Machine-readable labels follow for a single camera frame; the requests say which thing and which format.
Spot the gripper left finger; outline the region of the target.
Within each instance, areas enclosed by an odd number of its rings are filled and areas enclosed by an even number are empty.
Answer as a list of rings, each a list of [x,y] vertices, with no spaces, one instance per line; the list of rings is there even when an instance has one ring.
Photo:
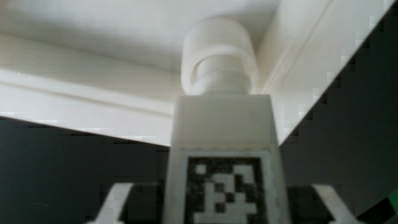
[[[124,222],[118,220],[118,217],[131,187],[131,183],[115,183],[111,185],[97,216],[93,220],[86,222],[86,224],[124,224]]]

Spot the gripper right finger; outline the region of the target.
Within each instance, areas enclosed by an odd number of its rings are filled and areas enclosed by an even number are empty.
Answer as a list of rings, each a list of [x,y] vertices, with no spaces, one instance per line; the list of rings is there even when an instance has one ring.
[[[330,185],[312,184],[312,188],[333,218],[328,224],[363,224],[349,212],[333,187]]]

